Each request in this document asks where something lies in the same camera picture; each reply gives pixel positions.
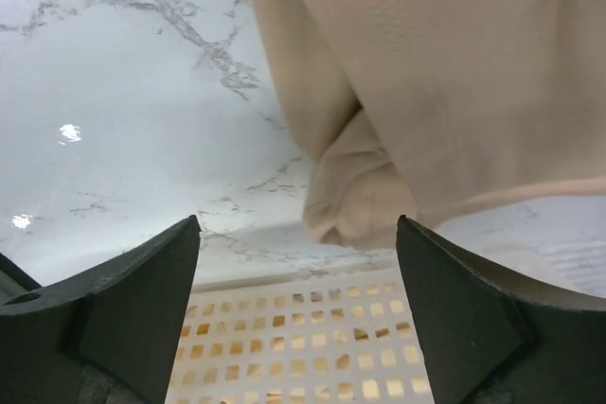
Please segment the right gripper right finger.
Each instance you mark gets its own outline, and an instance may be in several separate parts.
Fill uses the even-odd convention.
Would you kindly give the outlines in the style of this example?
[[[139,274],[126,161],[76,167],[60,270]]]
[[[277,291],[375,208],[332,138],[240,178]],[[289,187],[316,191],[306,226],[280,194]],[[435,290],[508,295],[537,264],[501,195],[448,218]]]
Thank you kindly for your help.
[[[515,272],[406,216],[396,246],[435,402],[604,402],[604,299]]]

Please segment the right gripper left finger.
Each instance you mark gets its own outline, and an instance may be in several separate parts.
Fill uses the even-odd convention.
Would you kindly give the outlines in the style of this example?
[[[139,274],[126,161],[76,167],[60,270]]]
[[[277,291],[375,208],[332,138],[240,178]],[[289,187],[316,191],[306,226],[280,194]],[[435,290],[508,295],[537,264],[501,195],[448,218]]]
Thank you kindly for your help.
[[[190,216],[46,287],[3,256],[2,402],[164,402],[199,246]]]

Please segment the tan beige t-shirt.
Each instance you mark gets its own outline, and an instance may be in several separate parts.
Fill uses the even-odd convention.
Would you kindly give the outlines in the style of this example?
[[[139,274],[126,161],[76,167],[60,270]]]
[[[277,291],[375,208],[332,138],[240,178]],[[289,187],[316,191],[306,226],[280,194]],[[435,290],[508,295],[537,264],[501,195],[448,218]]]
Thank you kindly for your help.
[[[605,0],[252,0],[312,239],[605,192]]]

